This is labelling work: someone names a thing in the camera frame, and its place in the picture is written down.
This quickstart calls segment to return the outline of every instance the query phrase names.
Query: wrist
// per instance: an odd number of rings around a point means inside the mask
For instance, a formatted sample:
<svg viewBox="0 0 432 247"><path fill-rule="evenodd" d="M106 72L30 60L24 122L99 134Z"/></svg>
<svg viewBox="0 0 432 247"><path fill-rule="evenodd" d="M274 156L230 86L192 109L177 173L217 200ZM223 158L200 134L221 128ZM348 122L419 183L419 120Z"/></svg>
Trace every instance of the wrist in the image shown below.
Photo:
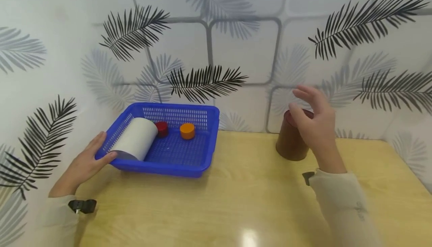
<svg viewBox="0 0 432 247"><path fill-rule="evenodd" d="M344 161L336 147L336 143L327 144L325 146L312 150L318 162L318 167L321 171L332 174L347 173Z"/></svg>
<svg viewBox="0 0 432 247"><path fill-rule="evenodd" d="M79 184L75 184L71 181L63 179L63 177L60 177L60 179L54 184L54 186L49 191L48 197L60 198L62 196L75 195L78 187Z"/></svg>

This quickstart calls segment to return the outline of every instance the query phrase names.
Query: red cap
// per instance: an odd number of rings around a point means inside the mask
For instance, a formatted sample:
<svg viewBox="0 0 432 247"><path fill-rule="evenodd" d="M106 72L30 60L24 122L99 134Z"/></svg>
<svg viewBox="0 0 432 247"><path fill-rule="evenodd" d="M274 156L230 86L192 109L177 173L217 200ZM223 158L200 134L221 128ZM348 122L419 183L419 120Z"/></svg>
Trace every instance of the red cap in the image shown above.
<svg viewBox="0 0 432 247"><path fill-rule="evenodd" d="M157 136L158 137L165 137L168 136L168 124L165 121L156 122L157 127Z"/></svg>
<svg viewBox="0 0 432 247"><path fill-rule="evenodd" d="M306 110L306 109L304 109L303 112L306 114L306 116L309 117L309 119L313 119L313 118L314 118L314 117L313 117L314 114L313 114L312 112L310 112L310 111L308 111L308 110ZM292 125L293 127L297 128L297 125L295 124L296 122L294 121L294 118L292 117L291 112L290 112L289 110L287 110L283 116L284 116L283 118L284 118L284 119L285 119L285 120L286 120L290 125Z"/></svg>

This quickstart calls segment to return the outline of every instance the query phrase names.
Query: orange cylinder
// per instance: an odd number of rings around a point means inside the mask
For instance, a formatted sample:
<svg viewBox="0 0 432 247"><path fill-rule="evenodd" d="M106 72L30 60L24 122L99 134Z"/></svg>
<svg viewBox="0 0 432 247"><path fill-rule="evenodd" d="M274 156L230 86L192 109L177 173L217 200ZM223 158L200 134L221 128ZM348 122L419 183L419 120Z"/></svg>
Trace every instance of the orange cylinder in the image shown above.
<svg viewBox="0 0 432 247"><path fill-rule="evenodd" d="M314 118L312 112L303 111L309 118ZM309 147L303 141L290 111L286 111L283 116L281 131L276 142L276 151L285 159L301 161L306 158Z"/></svg>
<svg viewBox="0 0 432 247"><path fill-rule="evenodd" d="M193 139L195 137L195 125L191 123L182 124L180 126L180 135L186 140Z"/></svg>

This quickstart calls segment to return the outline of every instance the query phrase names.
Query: red cylinder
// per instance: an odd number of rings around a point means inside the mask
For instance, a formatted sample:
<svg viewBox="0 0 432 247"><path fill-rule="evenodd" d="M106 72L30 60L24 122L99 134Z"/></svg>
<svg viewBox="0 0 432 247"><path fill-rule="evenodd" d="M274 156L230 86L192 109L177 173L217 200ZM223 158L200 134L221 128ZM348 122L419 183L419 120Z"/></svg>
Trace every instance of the red cylinder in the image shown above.
<svg viewBox="0 0 432 247"><path fill-rule="evenodd" d="M312 112L307 110L303 110L303 112L310 119L314 118ZM283 116L281 131L276 142L276 151L285 159L301 161L306 158L309 147L303 141L290 111L286 111Z"/></svg>
<svg viewBox="0 0 432 247"><path fill-rule="evenodd" d="M158 137L165 137L168 136L168 124L165 121L156 122L157 127L157 136Z"/></svg>

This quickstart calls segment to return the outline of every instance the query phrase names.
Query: wall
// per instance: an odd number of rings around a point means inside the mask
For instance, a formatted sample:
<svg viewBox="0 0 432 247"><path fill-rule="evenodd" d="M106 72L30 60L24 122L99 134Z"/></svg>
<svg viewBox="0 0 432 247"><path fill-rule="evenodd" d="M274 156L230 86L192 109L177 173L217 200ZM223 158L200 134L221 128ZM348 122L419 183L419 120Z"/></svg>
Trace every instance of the wall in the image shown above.
<svg viewBox="0 0 432 247"><path fill-rule="evenodd" d="M277 133L292 87L315 85L337 136L386 140L432 191L430 0L367 1L0 0L0 246L22 246L56 179L132 102L216 105L221 129ZM114 25L136 5L151 6L146 41ZM213 84L170 78L208 65Z"/></svg>

